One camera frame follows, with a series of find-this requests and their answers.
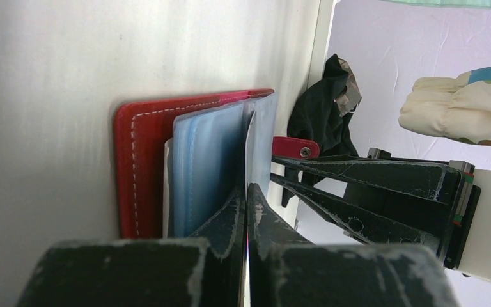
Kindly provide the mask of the red card holder wallet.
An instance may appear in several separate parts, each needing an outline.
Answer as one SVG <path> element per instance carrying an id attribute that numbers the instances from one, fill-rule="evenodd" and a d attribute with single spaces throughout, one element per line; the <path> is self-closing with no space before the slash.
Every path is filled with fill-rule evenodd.
<path id="1" fill-rule="evenodd" d="M 269 189 L 270 156 L 318 157 L 314 141 L 275 136 L 271 89 L 129 102 L 114 115 L 121 236 L 186 237 L 244 192 L 247 125 L 256 111 L 252 182 Z"/>

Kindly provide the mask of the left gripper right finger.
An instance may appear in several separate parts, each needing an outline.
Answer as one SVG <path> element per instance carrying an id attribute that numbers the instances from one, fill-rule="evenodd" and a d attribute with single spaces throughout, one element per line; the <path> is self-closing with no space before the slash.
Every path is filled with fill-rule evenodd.
<path id="1" fill-rule="evenodd" d="M 414 244 L 316 245 L 247 189 L 252 306 L 457 306 L 443 268 Z"/>

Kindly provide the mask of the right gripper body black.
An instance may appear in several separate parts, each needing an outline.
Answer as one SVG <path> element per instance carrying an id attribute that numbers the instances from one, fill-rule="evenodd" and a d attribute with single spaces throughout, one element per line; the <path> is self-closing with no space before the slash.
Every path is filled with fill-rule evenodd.
<path id="1" fill-rule="evenodd" d="M 443 163 L 463 171 L 465 178 L 453 218 L 453 231 L 449 240 L 448 250 L 441 257 L 445 268 L 457 269 L 462 259 L 481 189 L 474 185 L 474 165 L 469 162 L 455 160 L 444 161 Z M 347 184 L 343 198 L 358 204 L 364 209 L 398 222 L 409 222 L 411 227 L 424 230 L 436 236 L 443 234 L 443 229 L 446 225 L 444 223 L 444 214 L 449 212 L 449 208 L 434 201 L 414 198 L 409 195 L 353 182 Z"/>

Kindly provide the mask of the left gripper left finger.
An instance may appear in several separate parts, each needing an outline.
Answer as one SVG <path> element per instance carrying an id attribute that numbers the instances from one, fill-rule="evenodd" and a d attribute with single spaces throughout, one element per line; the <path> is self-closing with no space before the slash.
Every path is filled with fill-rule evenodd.
<path id="1" fill-rule="evenodd" d="M 242 306 L 245 196 L 191 236 L 65 241 L 37 263 L 19 306 Z"/>

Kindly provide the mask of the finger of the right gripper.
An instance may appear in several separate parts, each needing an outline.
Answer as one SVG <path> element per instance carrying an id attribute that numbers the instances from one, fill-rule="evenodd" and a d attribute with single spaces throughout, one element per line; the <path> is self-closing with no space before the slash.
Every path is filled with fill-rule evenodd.
<path id="1" fill-rule="evenodd" d="M 453 203 L 462 183 L 461 171 L 439 163 L 342 156 L 331 161 L 273 156 L 272 161 L 310 175 L 362 184 L 437 203 Z"/>
<path id="2" fill-rule="evenodd" d="M 424 245 L 438 255 L 442 253 L 442 235 L 413 228 L 409 222 L 398 222 L 340 196 L 275 173 L 271 174 L 270 179 L 296 195 L 326 221 L 348 231 L 362 243 L 413 243 Z"/>

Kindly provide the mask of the black VIP credit card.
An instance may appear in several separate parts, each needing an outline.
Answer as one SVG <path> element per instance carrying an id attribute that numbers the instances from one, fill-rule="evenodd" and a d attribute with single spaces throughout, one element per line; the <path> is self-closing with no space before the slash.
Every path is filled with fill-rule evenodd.
<path id="1" fill-rule="evenodd" d="M 244 153 L 244 195 L 247 198 L 249 184 L 253 177 L 253 154 L 254 154 L 254 125 L 256 120 L 256 111 L 251 113 L 247 125 L 247 134 L 245 139 Z"/>

